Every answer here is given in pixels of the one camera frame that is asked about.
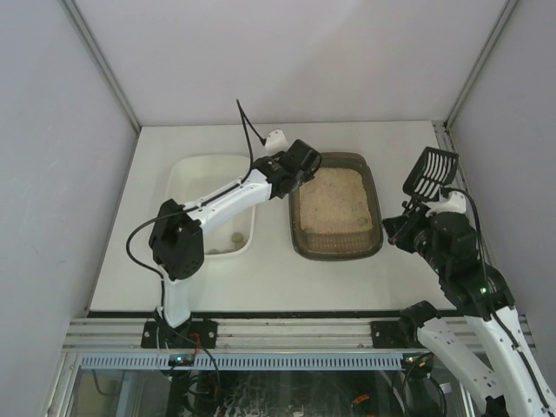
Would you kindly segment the black slotted litter scoop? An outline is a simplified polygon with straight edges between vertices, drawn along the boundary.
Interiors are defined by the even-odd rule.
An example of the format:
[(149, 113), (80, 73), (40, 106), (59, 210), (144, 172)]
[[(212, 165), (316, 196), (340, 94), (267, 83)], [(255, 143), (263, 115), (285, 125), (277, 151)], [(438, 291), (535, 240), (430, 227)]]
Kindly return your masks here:
[(403, 193), (411, 203), (438, 202), (440, 191), (453, 182), (458, 164), (457, 154), (425, 147), (402, 186)]

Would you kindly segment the dark brown litter box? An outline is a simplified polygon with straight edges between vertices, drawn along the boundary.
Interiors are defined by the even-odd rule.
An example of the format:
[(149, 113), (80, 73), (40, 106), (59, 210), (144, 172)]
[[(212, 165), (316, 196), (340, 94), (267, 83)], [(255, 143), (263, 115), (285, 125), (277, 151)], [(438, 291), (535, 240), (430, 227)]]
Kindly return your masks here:
[[(292, 244), (311, 261), (352, 261), (382, 247), (381, 211), (372, 171), (352, 152), (326, 152), (314, 179), (288, 198)], [(360, 226), (360, 218), (367, 225)]]

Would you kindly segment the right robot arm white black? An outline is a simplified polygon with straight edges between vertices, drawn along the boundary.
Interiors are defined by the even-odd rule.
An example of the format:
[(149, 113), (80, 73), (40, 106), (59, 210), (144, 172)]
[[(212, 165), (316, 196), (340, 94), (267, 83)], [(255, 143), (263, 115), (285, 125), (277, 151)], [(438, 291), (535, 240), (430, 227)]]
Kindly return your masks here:
[(453, 192), (434, 206), (416, 199), (402, 206), (402, 215), (382, 222), (389, 242), (419, 255), (437, 274), (444, 296), (472, 328), (488, 361), (455, 336), (428, 301), (401, 311), (404, 342), (420, 343), (436, 356), (485, 416), (553, 416), (555, 393), (523, 335), (504, 277), (484, 260), (465, 196)]

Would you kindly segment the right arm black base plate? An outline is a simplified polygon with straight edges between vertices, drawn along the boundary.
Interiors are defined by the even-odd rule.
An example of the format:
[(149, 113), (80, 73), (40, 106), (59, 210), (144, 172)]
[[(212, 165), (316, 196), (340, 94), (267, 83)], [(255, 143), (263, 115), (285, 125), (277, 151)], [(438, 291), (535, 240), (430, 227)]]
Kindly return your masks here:
[(410, 336), (405, 335), (398, 321), (371, 321), (371, 336), (373, 348), (420, 348), (421, 344)]

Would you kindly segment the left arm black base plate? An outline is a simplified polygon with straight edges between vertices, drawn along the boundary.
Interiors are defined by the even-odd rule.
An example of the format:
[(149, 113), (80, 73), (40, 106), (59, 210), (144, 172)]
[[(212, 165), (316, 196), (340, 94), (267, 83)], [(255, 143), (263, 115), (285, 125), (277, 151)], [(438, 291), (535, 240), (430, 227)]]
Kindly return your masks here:
[(167, 323), (147, 321), (142, 330), (142, 348), (194, 348), (200, 345), (206, 349), (215, 348), (218, 323), (211, 320), (188, 321), (179, 328), (171, 328)]

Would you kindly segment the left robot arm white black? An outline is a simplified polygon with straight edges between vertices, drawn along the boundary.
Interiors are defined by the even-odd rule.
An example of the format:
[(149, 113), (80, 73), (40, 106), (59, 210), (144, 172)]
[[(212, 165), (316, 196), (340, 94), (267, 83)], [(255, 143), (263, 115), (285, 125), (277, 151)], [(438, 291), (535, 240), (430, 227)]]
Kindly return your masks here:
[(190, 285), (204, 263), (206, 237), (244, 210), (281, 199), (311, 181), (321, 160), (320, 152), (298, 139), (287, 150), (252, 161), (245, 176), (209, 195), (162, 204), (149, 247), (162, 272), (157, 312), (168, 326), (178, 328), (190, 319)]

